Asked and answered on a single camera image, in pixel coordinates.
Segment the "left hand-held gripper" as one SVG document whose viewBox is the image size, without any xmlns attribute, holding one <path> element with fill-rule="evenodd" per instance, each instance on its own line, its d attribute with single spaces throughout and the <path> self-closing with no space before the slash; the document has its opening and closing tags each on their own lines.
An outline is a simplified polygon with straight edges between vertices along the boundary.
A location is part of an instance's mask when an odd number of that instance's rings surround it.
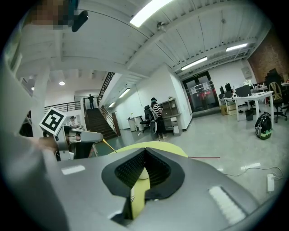
<svg viewBox="0 0 289 231">
<path fill-rule="evenodd" d="M 54 107 L 50 108 L 39 122 L 43 130 L 43 137 L 53 137 L 57 143 L 58 151 L 54 153 L 57 161 L 69 161 L 74 158 L 88 158 L 91 149 L 95 143 L 103 140 L 103 135 L 97 132 L 82 131 L 81 139 L 76 140 L 76 132 L 70 127 L 64 125 L 67 115 Z M 74 142 L 74 154 L 70 151 L 70 143 Z"/>
</svg>

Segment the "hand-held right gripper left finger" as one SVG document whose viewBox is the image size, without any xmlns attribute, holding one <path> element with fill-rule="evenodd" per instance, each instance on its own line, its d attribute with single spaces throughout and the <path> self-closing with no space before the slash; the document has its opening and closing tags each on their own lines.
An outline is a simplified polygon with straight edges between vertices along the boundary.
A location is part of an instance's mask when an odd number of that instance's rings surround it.
<svg viewBox="0 0 289 231">
<path fill-rule="evenodd" d="M 131 189 L 144 166 L 144 148 L 91 159 L 58 162 L 56 191 L 69 231 L 143 231 L 132 219 Z"/>
</svg>

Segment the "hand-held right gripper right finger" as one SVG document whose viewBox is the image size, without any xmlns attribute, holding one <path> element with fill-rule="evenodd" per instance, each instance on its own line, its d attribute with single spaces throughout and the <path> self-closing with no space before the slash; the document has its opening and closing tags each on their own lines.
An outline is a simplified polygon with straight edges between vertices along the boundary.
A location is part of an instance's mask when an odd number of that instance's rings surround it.
<svg viewBox="0 0 289 231">
<path fill-rule="evenodd" d="M 145 206 L 132 231 L 246 231 L 258 202 L 211 165 L 146 148 L 145 164 L 158 182 L 145 193 Z"/>
</svg>

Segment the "person's left hand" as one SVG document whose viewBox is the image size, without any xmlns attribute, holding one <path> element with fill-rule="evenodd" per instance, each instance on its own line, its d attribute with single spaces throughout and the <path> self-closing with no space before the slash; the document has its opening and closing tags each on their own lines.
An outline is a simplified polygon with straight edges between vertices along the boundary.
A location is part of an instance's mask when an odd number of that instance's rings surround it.
<svg viewBox="0 0 289 231">
<path fill-rule="evenodd" d="M 42 149 L 51 150 L 53 153 L 58 151 L 58 146 L 53 137 L 43 137 L 38 139 L 38 146 Z"/>
</svg>

